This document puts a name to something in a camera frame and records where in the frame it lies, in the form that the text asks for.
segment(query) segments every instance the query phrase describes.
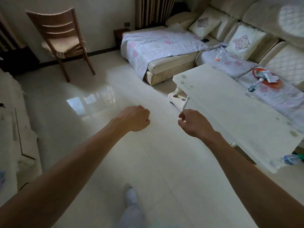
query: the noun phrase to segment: table stain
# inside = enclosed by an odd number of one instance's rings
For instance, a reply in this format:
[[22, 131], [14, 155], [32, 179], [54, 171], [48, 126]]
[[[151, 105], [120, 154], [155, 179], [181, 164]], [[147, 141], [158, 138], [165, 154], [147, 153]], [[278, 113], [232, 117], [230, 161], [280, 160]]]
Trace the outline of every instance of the table stain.
[[292, 130], [289, 130], [289, 133], [291, 134], [291, 136], [293, 136], [295, 138], [298, 136], [298, 134]]

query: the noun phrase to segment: light blue pants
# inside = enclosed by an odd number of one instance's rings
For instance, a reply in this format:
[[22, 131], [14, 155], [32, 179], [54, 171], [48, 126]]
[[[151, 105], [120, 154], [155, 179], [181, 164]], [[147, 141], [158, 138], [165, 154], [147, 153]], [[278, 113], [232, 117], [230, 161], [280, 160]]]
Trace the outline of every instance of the light blue pants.
[[121, 216], [118, 228], [146, 228], [145, 214], [138, 204], [127, 207]]

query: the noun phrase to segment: wooden furniture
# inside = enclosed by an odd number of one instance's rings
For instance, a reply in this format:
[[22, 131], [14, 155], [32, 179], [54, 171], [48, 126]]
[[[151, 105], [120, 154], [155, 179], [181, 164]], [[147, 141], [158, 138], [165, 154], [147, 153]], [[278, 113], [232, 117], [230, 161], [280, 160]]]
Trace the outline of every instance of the wooden furniture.
[[5, 181], [0, 206], [42, 174], [37, 135], [31, 129], [19, 83], [0, 70], [0, 171]]
[[96, 75], [87, 55], [74, 8], [58, 14], [38, 14], [29, 11], [26, 11], [26, 14], [45, 40], [42, 47], [56, 57], [67, 82], [70, 82], [70, 78], [61, 58], [82, 54], [93, 75]]
[[246, 96], [245, 87], [209, 64], [177, 74], [173, 81], [177, 89], [168, 99], [179, 110], [198, 110], [228, 143], [236, 143], [257, 165], [273, 173], [276, 169], [269, 160], [291, 154], [304, 137], [283, 115]]
[[116, 42], [116, 47], [120, 49], [121, 46], [121, 41], [123, 40], [123, 33], [124, 32], [130, 32], [128, 28], [123, 28], [123, 29], [117, 29], [114, 30], [114, 36], [115, 36], [115, 42]]

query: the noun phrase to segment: chair leg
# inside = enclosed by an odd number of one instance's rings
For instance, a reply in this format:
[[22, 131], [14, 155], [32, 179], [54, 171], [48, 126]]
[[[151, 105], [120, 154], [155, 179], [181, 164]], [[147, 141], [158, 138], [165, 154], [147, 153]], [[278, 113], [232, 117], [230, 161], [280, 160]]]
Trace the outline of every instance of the chair leg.
[[86, 51], [83, 51], [83, 54], [84, 54], [85, 59], [86, 59], [88, 65], [89, 65], [89, 67], [90, 67], [90, 69], [91, 69], [91, 72], [93, 73], [93, 75], [96, 75], [95, 70], [94, 70], [94, 68], [93, 68], [93, 66], [92, 66], [92, 64], [91, 64], [91, 61], [90, 61], [90, 59], [89, 59], [89, 57], [88, 57], [88, 55], [87, 55], [87, 52], [86, 52]]
[[59, 62], [60, 68], [62, 69], [62, 72], [63, 72], [63, 74], [64, 74], [64, 76], [65, 76], [66, 81], [67, 81], [67, 82], [70, 82], [70, 77], [69, 77], [69, 75], [67, 74], [67, 71], [66, 71], [66, 69], [65, 69], [65, 67], [64, 67], [64, 65], [63, 65], [63, 63], [62, 63], [62, 61], [61, 61], [61, 59], [60, 59], [59, 57], [56, 57], [56, 58], [57, 58], [57, 61]]

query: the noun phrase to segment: white sneaker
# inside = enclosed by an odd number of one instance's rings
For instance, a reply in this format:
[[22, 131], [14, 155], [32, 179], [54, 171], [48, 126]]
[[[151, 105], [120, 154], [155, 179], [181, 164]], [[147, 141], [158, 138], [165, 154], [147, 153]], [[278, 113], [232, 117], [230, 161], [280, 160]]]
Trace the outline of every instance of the white sneaker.
[[125, 203], [127, 207], [132, 204], [138, 204], [137, 193], [133, 187], [127, 189], [125, 193]]

